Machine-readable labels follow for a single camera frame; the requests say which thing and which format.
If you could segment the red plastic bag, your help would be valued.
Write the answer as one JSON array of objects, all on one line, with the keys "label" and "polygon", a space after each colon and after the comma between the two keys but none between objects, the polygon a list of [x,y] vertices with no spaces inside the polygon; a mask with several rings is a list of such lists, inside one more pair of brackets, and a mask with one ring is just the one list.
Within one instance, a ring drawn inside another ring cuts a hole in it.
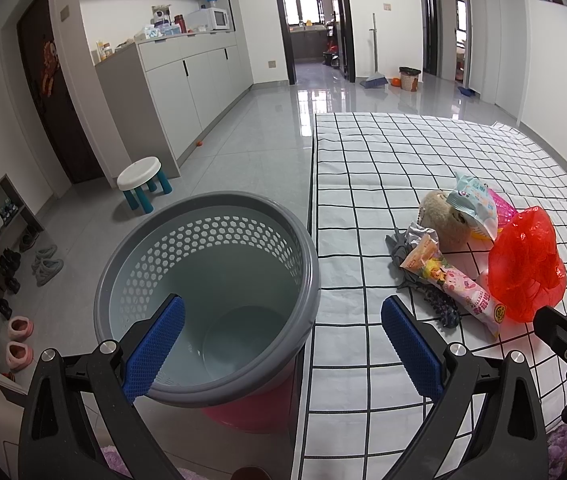
[{"label": "red plastic bag", "polygon": [[507,318],[517,323],[532,322],[537,310],[554,308],[563,299],[567,271],[545,209],[519,212],[498,234],[489,252],[487,284],[505,305]]}]

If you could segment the pink snack wrapper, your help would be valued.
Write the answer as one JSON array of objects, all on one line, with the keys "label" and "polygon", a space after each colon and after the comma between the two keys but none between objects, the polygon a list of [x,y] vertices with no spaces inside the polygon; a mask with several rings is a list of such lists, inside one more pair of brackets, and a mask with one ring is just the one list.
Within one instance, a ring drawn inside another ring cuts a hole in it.
[{"label": "pink snack wrapper", "polygon": [[425,236],[408,254],[402,268],[445,292],[479,320],[497,338],[506,307],[480,284],[447,261],[430,237]]}]

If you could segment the pink plastic shuttlecock basket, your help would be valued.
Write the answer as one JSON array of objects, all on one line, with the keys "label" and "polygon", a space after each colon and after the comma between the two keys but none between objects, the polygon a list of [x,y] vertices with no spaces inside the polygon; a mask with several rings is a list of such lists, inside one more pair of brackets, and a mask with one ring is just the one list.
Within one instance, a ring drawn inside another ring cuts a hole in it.
[{"label": "pink plastic shuttlecock basket", "polygon": [[511,203],[491,188],[487,188],[474,201],[472,231],[485,240],[496,240],[517,213]]}]

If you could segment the light blue snack bag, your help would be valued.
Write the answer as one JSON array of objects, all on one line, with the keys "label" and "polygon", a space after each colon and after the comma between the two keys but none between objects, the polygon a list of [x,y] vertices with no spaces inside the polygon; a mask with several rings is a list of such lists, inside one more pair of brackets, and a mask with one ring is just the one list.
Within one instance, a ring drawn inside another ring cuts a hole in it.
[{"label": "light blue snack bag", "polygon": [[463,215],[475,232],[490,240],[498,234],[498,214],[489,185],[472,174],[456,172],[456,186],[448,193],[446,201]]}]

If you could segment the trash bin with black bag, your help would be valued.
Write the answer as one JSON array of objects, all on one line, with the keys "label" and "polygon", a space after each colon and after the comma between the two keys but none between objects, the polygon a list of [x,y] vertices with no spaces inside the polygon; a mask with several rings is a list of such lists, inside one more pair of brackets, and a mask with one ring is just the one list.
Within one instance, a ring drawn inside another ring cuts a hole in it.
[{"label": "trash bin with black bag", "polygon": [[417,92],[420,75],[421,70],[417,70],[417,68],[401,66],[399,68],[399,76],[401,76],[402,89],[409,92]]}]

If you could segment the grey perforated laundry basket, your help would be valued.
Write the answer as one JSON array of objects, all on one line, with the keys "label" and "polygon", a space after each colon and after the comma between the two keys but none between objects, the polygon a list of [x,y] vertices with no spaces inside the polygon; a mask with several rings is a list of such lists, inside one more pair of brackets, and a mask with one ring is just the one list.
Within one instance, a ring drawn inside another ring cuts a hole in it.
[{"label": "grey perforated laundry basket", "polygon": [[120,340],[180,296],[185,325],[145,396],[207,408],[258,392],[305,344],[320,296],[316,249],[289,209],[247,193],[182,200],[140,223],[102,272],[99,340]]}]

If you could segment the grey cloth rag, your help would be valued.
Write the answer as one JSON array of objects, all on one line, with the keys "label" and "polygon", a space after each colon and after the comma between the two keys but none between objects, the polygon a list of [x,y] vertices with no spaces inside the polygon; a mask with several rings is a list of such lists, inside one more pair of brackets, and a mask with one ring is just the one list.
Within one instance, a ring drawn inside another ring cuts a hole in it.
[{"label": "grey cloth rag", "polygon": [[387,244],[391,258],[389,271],[393,278],[399,278],[401,280],[399,288],[409,287],[419,289],[425,287],[425,285],[427,285],[425,280],[419,278],[419,276],[413,274],[413,272],[405,270],[401,266],[408,254],[413,250],[407,242],[405,232],[396,230],[393,234],[387,234],[385,244]]}]

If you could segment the grey sneakers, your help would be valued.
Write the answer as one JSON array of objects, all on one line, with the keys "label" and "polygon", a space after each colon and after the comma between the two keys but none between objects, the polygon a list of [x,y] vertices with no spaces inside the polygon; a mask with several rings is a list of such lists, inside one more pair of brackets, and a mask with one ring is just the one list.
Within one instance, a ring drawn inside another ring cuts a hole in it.
[{"label": "grey sneakers", "polygon": [[64,267],[64,261],[55,257],[58,247],[49,245],[35,253],[32,263],[32,274],[37,287],[49,283]]}]

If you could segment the pink stool under basket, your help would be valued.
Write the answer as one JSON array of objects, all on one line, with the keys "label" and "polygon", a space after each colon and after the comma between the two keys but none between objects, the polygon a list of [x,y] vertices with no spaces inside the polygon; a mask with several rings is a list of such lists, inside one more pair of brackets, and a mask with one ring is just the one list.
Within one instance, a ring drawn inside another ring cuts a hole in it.
[{"label": "pink stool under basket", "polygon": [[203,408],[213,422],[247,434],[280,434],[288,427],[294,363],[290,362],[258,392],[243,398]]}]

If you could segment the beige plush toy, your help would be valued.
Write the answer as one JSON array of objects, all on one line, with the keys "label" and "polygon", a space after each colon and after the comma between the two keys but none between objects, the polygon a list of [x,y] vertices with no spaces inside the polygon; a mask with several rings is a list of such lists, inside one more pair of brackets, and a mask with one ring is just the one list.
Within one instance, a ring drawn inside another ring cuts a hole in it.
[{"label": "beige plush toy", "polygon": [[421,200],[417,223],[436,232],[443,252],[462,250],[470,238],[468,221],[448,203],[443,191],[431,191]]}]

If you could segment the white stool with teal legs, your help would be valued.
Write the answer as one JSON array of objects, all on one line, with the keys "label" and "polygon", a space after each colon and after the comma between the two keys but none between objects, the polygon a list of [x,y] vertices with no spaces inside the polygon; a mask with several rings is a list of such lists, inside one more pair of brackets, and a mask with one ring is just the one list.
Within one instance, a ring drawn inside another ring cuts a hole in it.
[{"label": "white stool with teal legs", "polygon": [[172,185],[165,176],[160,160],[156,156],[149,156],[133,162],[125,168],[116,178],[116,186],[123,193],[131,210],[142,208],[145,214],[154,211],[145,193],[146,186],[150,192],[157,189],[159,182],[164,194],[172,192]]}]

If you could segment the grey white cabinet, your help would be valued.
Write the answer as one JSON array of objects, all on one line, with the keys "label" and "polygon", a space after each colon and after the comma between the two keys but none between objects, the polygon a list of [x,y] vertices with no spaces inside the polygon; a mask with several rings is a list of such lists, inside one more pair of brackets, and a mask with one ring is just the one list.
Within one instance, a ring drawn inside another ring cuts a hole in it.
[{"label": "grey white cabinet", "polygon": [[170,178],[252,86],[236,32],[201,32],[129,44],[96,65],[131,160],[160,159]]}]

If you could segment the blue dustpan with broom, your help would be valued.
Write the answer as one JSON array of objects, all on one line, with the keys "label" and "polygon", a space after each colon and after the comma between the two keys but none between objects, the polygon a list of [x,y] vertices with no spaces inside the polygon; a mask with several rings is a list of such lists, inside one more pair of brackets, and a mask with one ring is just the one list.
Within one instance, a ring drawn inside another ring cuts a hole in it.
[{"label": "blue dustpan with broom", "polygon": [[372,14],[372,28],[370,29],[372,36],[372,73],[361,82],[364,89],[378,89],[386,86],[389,81],[387,77],[379,70],[379,51],[378,51],[378,29],[376,14]]}]

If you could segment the white microwave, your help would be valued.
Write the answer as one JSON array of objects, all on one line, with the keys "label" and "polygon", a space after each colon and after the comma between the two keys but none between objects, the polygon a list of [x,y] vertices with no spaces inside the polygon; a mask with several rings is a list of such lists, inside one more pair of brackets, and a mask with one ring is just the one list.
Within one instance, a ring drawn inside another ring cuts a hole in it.
[{"label": "white microwave", "polygon": [[221,8],[201,8],[185,18],[189,29],[199,32],[226,32],[230,29],[228,13]]}]

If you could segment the dark brown door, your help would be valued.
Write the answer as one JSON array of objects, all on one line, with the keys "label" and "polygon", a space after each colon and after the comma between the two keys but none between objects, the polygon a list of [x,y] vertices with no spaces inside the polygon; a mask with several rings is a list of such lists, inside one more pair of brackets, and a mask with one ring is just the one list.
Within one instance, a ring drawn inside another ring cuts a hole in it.
[{"label": "dark brown door", "polygon": [[64,80],[48,0],[33,0],[19,18],[17,37],[24,74],[46,139],[71,183],[104,176]]}]

